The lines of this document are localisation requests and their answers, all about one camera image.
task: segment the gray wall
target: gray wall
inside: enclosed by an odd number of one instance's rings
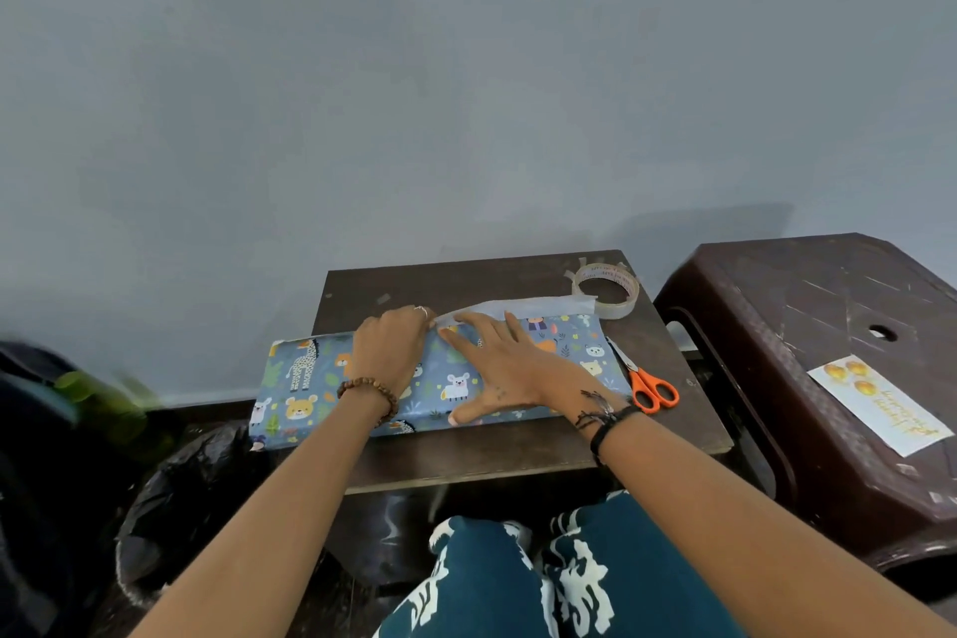
[[[255,391],[328,269],[862,230],[957,281],[957,0],[0,0],[2,327]]]

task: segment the animal print wrapping paper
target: animal print wrapping paper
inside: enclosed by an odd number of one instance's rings
[[[613,391],[631,393],[597,316],[527,318],[521,325],[539,348],[578,363]],[[453,329],[473,343],[479,341],[471,326],[459,324]],[[336,405],[339,384],[362,375],[352,373],[351,351],[351,332],[273,344],[249,422],[254,451],[294,447],[329,415]],[[372,436],[449,428],[452,410],[482,391],[478,372],[431,330],[412,383],[399,397],[395,420],[373,429]],[[470,426],[554,415],[548,408],[536,406],[491,414]]]

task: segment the wooden bead bracelet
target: wooden bead bracelet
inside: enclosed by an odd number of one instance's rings
[[[389,400],[389,413],[379,420],[379,423],[376,425],[377,427],[381,427],[386,422],[390,422],[398,413],[399,400],[395,398],[395,394],[392,393],[391,389],[389,389],[389,386],[385,385],[376,378],[371,378],[369,376],[361,376],[359,378],[352,378],[348,381],[343,381],[339,384],[339,391],[336,393],[336,397],[341,399],[342,394],[344,394],[346,390],[355,388],[356,386],[371,386]]]

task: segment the orange scissors handle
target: orange scissors handle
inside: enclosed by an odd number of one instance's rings
[[[664,378],[652,376],[643,368],[637,371],[629,371],[632,378],[632,403],[646,414],[654,414],[662,406],[671,408],[677,406],[680,401],[680,394],[677,389]],[[651,402],[651,406],[646,406],[638,400],[638,394],[642,394],[644,399]]]

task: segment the leg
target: leg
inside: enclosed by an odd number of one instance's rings
[[[627,492],[560,515],[551,530],[544,571],[555,583],[563,636],[744,638]]]
[[[452,517],[429,540],[437,555],[426,578],[374,638],[522,636],[558,638],[554,588],[535,572],[516,523]]]

